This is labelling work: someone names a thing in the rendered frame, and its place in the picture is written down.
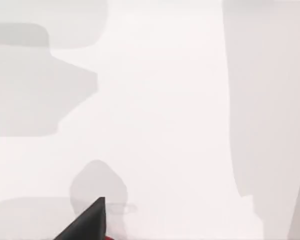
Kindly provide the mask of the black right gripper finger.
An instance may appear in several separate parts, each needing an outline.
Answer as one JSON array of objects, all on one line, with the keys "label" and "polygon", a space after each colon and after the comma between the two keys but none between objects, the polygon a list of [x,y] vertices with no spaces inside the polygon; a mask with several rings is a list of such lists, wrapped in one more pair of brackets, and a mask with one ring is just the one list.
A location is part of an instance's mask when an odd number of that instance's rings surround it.
[{"label": "black right gripper finger", "polygon": [[105,197],[99,197],[53,240],[106,240]]}]

